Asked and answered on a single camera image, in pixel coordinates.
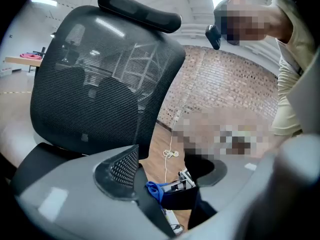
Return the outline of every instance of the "ceiling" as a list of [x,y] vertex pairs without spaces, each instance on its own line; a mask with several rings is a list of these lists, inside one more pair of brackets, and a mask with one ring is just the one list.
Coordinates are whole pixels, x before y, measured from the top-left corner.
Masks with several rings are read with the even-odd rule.
[[[57,7],[46,4],[32,4],[39,17],[45,18],[45,24],[57,29],[65,16],[74,8],[83,5],[98,6],[97,0],[55,0]],[[200,45],[210,47],[205,37],[207,25],[214,23],[212,0],[136,0],[152,8],[178,13],[182,16],[181,28],[170,34],[184,45]],[[269,5],[271,0],[251,0],[254,3]],[[280,58],[279,49],[274,38],[267,37],[263,41],[242,42],[241,47],[230,47],[226,42],[221,45],[221,50],[233,52],[247,57],[273,73],[278,67]]]

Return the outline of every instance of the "mesh chair back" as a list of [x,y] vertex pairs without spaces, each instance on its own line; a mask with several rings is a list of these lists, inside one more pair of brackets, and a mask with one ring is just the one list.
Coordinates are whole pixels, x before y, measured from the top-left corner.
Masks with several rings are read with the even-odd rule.
[[139,144],[144,159],[184,59],[183,47],[164,33],[78,7],[61,23],[35,77],[32,125],[66,150],[91,155]]

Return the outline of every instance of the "floor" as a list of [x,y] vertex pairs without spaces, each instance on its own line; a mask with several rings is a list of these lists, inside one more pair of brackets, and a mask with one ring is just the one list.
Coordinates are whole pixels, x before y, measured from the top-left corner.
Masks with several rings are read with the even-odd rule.
[[[34,78],[28,76],[26,72],[15,72],[11,75],[0,77],[0,148],[1,153],[8,152],[8,145],[2,143],[4,135],[14,136],[15,142],[24,143],[24,146],[14,146],[14,152],[17,154],[31,151],[33,148],[32,143],[28,144],[25,139],[26,132],[24,129],[31,128],[29,105],[31,99],[31,91],[33,89]],[[156,125],[154,128],[149,158],[141,160],[147,177],[150,181],[156,183],[165,182],[165,157],[163,151],[169,149],[171,133],[160,125]],[[177,179],[178,172],[182,171],[185,167],[184,163],[184,151],[182,144],[177,143],[173,138],[171,149],[178,151],[178,157],[172,157],[167,159],[167,182],[171,182]],[[12,157],[10,161],[18,166],[24,157]],[[190,210],[174,211],[180,224],[185,229],[188,227],[188,220],[190,217]]]

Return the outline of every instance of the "blue cloth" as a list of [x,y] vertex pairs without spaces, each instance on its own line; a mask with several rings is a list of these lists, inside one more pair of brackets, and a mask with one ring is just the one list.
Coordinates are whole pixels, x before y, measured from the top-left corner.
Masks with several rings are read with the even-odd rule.
[[164,191],[162,190],[162,186],[168,185],[169,183],[161,183],[157,184],[153,181],[148,181],[145,185],[148,188],[149,193],[161,204],[162,198],[164,196]]

